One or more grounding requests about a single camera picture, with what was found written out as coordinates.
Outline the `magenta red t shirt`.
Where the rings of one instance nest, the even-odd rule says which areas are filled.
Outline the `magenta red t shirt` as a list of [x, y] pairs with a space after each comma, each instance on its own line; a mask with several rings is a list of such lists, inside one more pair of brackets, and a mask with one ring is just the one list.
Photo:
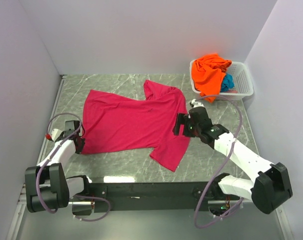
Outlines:
[[145, 100], [90, 90], [83, 106], [83, 155], [151, 148], [151, 159], [176, 171], [190, 143], [173, 133], [177, 115], [187, 113], [185, 96], [151, 80], [143, 90]]

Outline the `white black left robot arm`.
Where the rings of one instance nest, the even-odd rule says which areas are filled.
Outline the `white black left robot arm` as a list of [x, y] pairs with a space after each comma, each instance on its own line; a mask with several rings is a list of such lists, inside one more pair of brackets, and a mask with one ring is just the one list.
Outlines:
[[86, 175], [66, 177], [64, 167], [70, 158], [80, 154], [85, 145], [81, 137], [81, 122], [65, 122], [65, 130], [53, 129], [45, 138], [54, 142], [47, 157], [36, 166], [25, 170], [26, 205], [31, 213], [55, 213], [68, 206], [72, 197], [86, 201], [92, 194], [91, 181]]

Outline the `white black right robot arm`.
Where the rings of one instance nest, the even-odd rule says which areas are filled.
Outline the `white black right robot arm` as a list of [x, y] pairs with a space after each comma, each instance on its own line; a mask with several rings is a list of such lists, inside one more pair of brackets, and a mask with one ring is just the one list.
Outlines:
[[270, 214], [293, 196], [293, 190], [286, 166], [273, 164], [262, 158], [239, 140], [221, 124], [213, 124], [203, 106], [195, 106], [188, 113], [178, 113], [173, 128], [174, 135], [180, 134], [199, 138], [215, 151], [235, 163], [248, 179], [237, 178], [218, 171], [206, 184], [201, 197], [207, 191], [218, 200], [226, 195], [251, 200], [264, 214]]

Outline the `dusty pink t shirt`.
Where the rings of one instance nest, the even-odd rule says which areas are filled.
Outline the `dusty pink t shirt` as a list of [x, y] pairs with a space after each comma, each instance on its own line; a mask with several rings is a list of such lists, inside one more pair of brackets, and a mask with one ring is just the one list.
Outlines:
[[230, 90], [228, 90], [226, 93], [228, 93], [228, 94], [237, 94], [238, 91], [237, 91], [237, 90], [230, 89]]

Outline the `teal blue t shirt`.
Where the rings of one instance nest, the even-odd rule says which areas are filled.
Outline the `teal blue t shirt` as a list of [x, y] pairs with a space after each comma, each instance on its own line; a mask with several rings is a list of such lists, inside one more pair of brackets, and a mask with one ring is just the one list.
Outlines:
[[226, 73], [220, 87], [220, 92], [225, 93], [235, 87], [233, 76]]

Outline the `orange t shirt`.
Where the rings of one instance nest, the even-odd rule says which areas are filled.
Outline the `orange t shirt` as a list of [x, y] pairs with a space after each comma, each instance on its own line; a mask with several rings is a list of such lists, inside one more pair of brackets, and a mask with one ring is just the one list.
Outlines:
[[201, 97], [213, 103], [221, 92], [223, 79], [232, 61], [220, 57], [217, 53], [197, 58], [191, 65], [191, 78]]

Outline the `white plastic laundry basket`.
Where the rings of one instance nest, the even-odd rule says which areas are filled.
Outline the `white plastic laundry basket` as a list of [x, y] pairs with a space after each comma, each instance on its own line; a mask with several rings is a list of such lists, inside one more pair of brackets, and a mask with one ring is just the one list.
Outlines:
[[[199, 98], [206, 100], [206, 98], [208, 96], [200, 96], [200, 92], [196, 89], [195, 85], [194, 85], [194, 81], [192, 80], [192, 76], [191, 76], [191, 69], [192, 69], [192, 60], [190, 62], [190, 66], [189, 66], [189, 70], [190, 70], [190, 83], [191, 83], [191, 87], [192, 90], [195, 93], [198, 93]], [[233, 77], [233, 82], [234, 82], [234, 88], [237, 90], [237, 94], [232, 94], [232, 93], [225, 93], [225, 92], [220, 92], [218, 95], [215, 95], [216, 99], [215, 100], [222, 100], [224, 96], [226, 96], [226, 98], [228, 100], [232, 100], [232, 101], [238, 101], [243, 99], [244, 97], [248, 97], [251, 96], [254, 93], [253, 90], [253, 85], [252, 85], [252, 81], [250, 78], [250, 75], [246, 69], [246, 66], [241, 63], [241, 62], [233, 62], [229, 68], [232, 68], [232, 72], [230, 73], [230, 75], [232, 75]]]

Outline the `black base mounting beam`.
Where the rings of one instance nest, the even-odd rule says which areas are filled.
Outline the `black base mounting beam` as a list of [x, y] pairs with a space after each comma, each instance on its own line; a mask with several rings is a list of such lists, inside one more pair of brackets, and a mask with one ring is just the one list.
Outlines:
[[112, 211], [195, 210], [206, 181], [91, 183], [71, 202], [76, 216]]

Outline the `aluminium extrusion rail frame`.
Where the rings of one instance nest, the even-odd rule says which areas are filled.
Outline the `aluminium extrusion rail frame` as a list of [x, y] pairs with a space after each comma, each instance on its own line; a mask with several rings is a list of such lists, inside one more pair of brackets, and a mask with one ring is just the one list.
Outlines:
[[24, 173], [20, 240], [283, 240], [285, 167], [257, 154], [241, 101], [187, 74], [68, 74]]

